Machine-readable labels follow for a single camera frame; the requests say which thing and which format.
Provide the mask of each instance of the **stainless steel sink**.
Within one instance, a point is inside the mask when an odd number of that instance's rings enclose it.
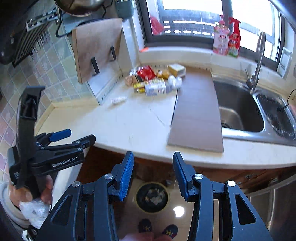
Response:
[[[260,87],[251,94],[245,84],[216,75],[213,80],[224,138],[296,146],[296,121],[290,109],[277,114],[276,108],[286,105],[281,96]]]

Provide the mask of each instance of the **wooden cutting board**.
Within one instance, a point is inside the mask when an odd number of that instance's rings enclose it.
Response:
[[[224,151],[219,105],[210,71],[186,68],[168,145]]]
[[[91,58],[95,57],[99,70],[113,61],[111,46],[118,56],[122,18],[99,20],[72,30],[73,52],[79,83],[95,75]]]

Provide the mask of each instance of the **shoe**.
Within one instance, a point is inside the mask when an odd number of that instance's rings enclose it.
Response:
[[[139,222],[139,233],[152,232],[152,225],[149,219],[145,218]]]
[[[174,224],[171,224],[165,228],[162,234],[170,236],[172,239],[177,236],[178,227]]]

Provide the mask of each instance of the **faucet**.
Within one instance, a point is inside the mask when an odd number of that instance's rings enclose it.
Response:
[[[259,59],[257,62],[257,67],[255,70],[255,73],[252,75],[252,78],[250,79],[248,71],[246,69],[246,74],[247,74],[247,86],[250,89],[250,92],[253,93],[255,91],[255,88],[257,86],[258,80],[259,80],[259,72],[261,69],[261,64],[262,64],[262,58],[264,55],[264,51],[265,51],[265,41],[266,41],[266,34],[265,32],[261,32],[259,35],[259,39],[257,42],[257,47],[256,47],[256,53],[259,54]]]

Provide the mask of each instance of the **tiled wall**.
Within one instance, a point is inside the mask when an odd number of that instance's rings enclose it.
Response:
[[[29,18],[49,11],[53,0],[40,0],[31,9]],[[93,97],[88,83],[78,83],[74,55],[67,37],[55,36],[56,24],[49,28],[50,40],[43,47],[37,47],[33,59],[29,56],[16,68],[11,64],[0,65],[0,183],[9,179],[7,150],[15,145],[16,110],[20,95],[26,86],[44,85],[39,103],[40,117],[51,102],[69,101]]]

